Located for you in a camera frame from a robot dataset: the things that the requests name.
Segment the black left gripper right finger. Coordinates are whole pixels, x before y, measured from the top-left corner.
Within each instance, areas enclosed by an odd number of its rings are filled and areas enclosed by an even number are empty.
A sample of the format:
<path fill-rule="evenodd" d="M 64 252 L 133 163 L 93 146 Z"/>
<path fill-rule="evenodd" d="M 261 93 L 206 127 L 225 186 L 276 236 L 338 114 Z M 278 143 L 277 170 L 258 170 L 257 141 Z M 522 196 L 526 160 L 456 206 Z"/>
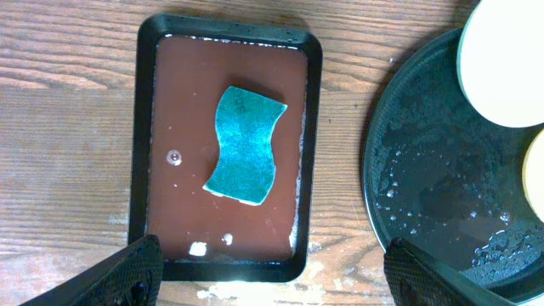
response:
<path fill-rule="evenodd" d="M 513 305 L 399 237 L 384 254 L 384 273 L 397 305 Z"/>

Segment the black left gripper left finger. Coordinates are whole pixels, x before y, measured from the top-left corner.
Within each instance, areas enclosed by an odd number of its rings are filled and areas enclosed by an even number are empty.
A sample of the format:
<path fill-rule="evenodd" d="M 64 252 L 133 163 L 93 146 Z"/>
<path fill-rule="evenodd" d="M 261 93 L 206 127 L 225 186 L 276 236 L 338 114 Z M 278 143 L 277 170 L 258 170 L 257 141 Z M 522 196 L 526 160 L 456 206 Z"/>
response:
<path fill-rule="evenodd" d="M 147 235 L 21 306 L 154 305 L 162 272 L 159 239 Z"/>

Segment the yellow plate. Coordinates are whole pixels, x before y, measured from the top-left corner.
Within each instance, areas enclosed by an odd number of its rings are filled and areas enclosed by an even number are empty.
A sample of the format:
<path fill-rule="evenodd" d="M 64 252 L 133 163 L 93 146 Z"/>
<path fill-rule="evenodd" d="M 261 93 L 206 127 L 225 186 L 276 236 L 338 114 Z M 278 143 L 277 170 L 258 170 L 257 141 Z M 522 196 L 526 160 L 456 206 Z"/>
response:
<path fill-rule="evenodd" d="M 524 156 L 522 184 L 524 196 L 534 214 L 543 221 L 543 183 L 544 183 L 544 135 L 540 131 L 532 140 Z"/>

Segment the green scrubbing sponge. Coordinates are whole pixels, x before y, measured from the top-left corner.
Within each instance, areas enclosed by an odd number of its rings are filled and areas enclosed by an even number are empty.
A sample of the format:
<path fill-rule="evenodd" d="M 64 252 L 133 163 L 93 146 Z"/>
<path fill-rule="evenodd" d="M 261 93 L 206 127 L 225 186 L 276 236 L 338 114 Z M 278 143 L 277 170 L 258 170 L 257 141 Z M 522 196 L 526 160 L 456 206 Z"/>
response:
<path fill-rule="evenodd" d="M 218 162 L 203 189 L 249 206 L 262 205 L 275 181 L 272 136 L 286 109 L 274 99 L 228 87 L 215 115 Z"/>

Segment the pale green plate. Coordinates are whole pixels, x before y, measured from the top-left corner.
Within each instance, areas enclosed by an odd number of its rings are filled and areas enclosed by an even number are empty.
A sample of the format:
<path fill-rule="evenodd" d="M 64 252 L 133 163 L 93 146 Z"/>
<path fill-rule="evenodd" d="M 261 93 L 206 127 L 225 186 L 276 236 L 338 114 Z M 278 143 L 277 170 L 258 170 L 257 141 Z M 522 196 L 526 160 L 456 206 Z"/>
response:
<path fill-rule="evenodd" d="M 482 0 L 462 30 L 461 89 L 485 119 L 508 128 L 543 123 L 543 0 Z"/>

